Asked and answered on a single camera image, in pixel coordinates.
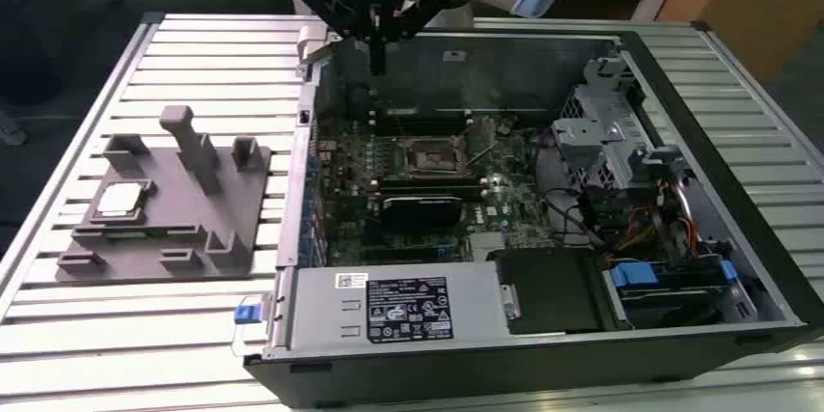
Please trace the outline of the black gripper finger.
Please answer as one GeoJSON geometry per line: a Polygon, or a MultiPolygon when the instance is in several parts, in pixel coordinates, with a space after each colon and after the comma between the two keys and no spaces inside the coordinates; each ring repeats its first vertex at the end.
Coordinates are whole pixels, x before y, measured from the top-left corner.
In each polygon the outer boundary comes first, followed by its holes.
{"type": "Polygon", "coordinates": [[[344,0],[301,1],[343,39],[355,39],[365,44],[369,71],[373,75],[379,75],[380,34],[375,29],[367,8],[351,6],[344,0]]]}
{"type": "Polygon", "coordinates": [[[387,72],[387,48],[389,43],[412,39],[445,7],[445,0],[421,0],[411,7],[397,9],[381,5],[377,14],[377,74],[387,72]]]}

